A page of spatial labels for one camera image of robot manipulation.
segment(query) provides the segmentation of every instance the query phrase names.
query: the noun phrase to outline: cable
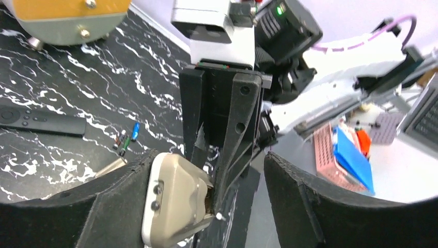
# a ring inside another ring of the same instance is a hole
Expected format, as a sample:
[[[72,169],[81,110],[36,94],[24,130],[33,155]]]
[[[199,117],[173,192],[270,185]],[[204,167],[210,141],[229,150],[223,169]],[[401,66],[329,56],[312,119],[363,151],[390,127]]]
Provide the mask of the cable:
[[[361,42],[359,44],[351,45],[351,46],[348,46],[346,48],[325,48],[325,47],[320,47],[320,46],[312,46],[312,49],[316,50],[316,51],[322,51],[322,52],[327,52],[328,50],[331,50],[333,52],[343,52],[345,50],[351,50],[354,48],[358,48],[358,47],[365,45],[366,42],[375,39],[377,36],[381,35],[382,33],[387,32],[388,30],[392,29],[393,27],[397,26],[398,24],[403,23],[403,22],[408,21],[408,20],[411,21],[411,28],[409,29],[409,33],[406,35],[406,38],[404,39],[404,41],[402,43],[402,47],[403,47],[409,42],[409,40],[411,39],[412,35],[414,34],[415,28],[417,26],[417,17],[415,17],[414,15],[406,15],[406,16],[403,16],[403,17],[396,19],[395,21],[389,23],[388,25],[380,28],[378,31],[373,33],[373,35],[367,41]]]

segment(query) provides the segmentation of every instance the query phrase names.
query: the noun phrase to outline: resistor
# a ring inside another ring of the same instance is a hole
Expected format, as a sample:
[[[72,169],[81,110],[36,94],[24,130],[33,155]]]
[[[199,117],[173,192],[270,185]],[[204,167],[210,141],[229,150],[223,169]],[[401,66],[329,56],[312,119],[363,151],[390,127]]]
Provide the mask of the resistor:
[[[119,146],[122,144],[124,138],[126,137],[126,131],[123,130],[120,135],[116,138],[116,141],[113,144],[113,149],[117,150],[119,148]]]
[[[130,141],[131,141],[131,139],[129,139],[129,138],[125,139],[124,144],[123,144],[123,147],[122,147],[122,149],[121,149],[120,152],[119,152],[119,155],[120,155],[121,157],[123,157],[124,154],[126,153],[126,150],[128,149],[128,146],[129,146],[129,142],[130,142]]]

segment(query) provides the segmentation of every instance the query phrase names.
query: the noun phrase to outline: screw hole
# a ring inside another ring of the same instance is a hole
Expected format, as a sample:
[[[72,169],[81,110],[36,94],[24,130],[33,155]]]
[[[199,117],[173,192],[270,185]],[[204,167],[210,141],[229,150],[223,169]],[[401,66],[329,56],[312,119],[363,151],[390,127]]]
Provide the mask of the screw hole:
[[[62,192],[62,193],[59,195],[59,198],[66,198],[66,197],[68,197],[68,196],[70,196],[70,195],[71,195],[70,192]]]
[[[245,124],[243,124],[241,122],[237,123],[236,124],[236,132],[238,134],[241,134],[241,133],[243,133],[243,131],[245,131]]]
[[[250,91],[248,86],[240,87],[240,93],[244,96],[248,95]]]

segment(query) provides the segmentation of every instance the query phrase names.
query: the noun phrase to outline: table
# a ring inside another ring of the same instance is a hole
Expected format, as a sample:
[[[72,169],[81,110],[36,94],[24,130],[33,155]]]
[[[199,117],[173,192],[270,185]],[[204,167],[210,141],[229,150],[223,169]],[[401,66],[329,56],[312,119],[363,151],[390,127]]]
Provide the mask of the table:
[[[105,41],[40,52],[29,48],[29,35],[3,6],[0,20],[0,104],[88,122],[83,138],[0,129],[0,202],[44,199],[92,180],[117,159],[114,139],[136,121],[141,128],[128,161],[148,148],[183,154],[178,72],[189,55],[144,19],[129,12]],[[239,192],[230,190],[227,221],[213,221],[197,247],[244,246],[259,177],[252,169]]]

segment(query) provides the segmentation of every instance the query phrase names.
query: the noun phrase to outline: green led light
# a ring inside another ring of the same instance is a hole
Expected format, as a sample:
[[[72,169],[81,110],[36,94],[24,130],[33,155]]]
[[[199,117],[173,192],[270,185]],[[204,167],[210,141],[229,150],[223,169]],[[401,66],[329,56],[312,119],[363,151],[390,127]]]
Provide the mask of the green led light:
[[[280,16],[280,15],[282,15],[283,13],[284,13],[284,12],[283,12],[282,7],[278,6],[278,7],[277,7],[277,14]]]

